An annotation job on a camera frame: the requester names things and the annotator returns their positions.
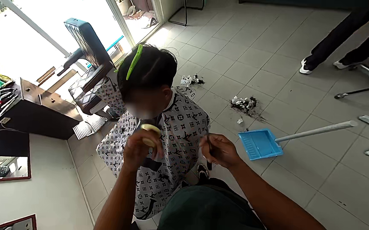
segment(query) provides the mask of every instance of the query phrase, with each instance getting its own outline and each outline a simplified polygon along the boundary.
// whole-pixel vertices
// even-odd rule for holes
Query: wall
[[[36,214],[38,230],[91,230],[67,142],[30,134],[30,158],[30,180],[0,182],[0,224]]]
[[[160,0],[165,22],[181,7],[183,0]]]

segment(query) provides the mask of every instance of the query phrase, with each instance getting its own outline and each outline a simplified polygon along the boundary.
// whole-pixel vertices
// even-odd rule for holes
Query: white sneaker
[[[360,62],[355,62],[355,63],[352,63],[350,65],[344,65],[343,63],[340,62],[340,60],[338,60],[338,61],[335,61],[333,63],[333,65],[336,66],[336,68],[338,68],[340,70],[343,70],[343,69],[345,69],[345,68],[347,68],[349,66],[353,66],[353,65],[357,65],[357,64],[360,64]]]
[[[305,62],[306,62],[306,60],[305,59],[303,59],[302,61],[301,61],[301,68],[299,69],[299,72],[301,73],[301,74],[310,74],[312,71],[311,70],[305,70],[304,69],[304,67],[305,67]]]

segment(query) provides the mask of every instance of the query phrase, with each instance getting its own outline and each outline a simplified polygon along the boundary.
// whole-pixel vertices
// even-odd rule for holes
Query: green hair clip
[[[137,48],[136,55],[132,60],[131,66],[129,67],[128,74],[126,75],[126,80],[128,80],[129,77],[131,76],[133,68],[135,68],[135,65],[137,64],[137,62],[139,61],[140,56],[142,55],[142,50],[143,50],[143,45],[140,44],[139,47]]]

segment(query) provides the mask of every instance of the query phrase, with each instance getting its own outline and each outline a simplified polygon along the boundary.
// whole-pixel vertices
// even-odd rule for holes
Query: electrical outlet
[[[0,120],[0,123],[5,124],[8,123],[8,121],[10,121],[11,118],[3,118]]]

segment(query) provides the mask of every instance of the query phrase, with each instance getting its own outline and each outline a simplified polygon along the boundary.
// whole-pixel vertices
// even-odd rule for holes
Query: hand
[[[147,131],[141,129],[133,133],[128,138],[124,149],[123,168],[126,168],[131,172],[136,171],[139,168],[139,166],[149,153],[149,146],[143,143],[142,138],[148,138],[156,144],[156,147],[153,148],[152,153],[153,160],[156,158],[157,155],[159,155],[160,158],[163,157],[163,149],[161,147],[161,141],[157,133],[155,131]]]
[[[221,134],[210,133],[209,140],[212,145],[212,150],[208,144],[207,135],[201,138],[200,147],[202,154],[210,163],[221,165],[227,169],[238,166],[243,163],[243,160],[238,156],[234,144]]]

